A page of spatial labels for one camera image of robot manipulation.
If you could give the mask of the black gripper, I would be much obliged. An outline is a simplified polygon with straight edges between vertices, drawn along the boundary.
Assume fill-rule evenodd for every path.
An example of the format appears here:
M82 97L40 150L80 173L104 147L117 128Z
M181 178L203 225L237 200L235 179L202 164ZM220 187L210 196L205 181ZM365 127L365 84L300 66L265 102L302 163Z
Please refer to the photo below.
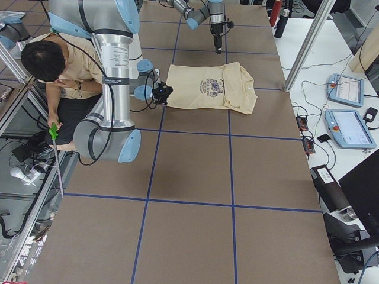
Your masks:
M167 105L167 99L168 99L168 96L167 94L165 93L156 93L156 94L153 94L153 103L155 105Z
M223 23L210 23L210 31L214 40L215 52L221 54L222 51L222 37L221 35L224 32Z

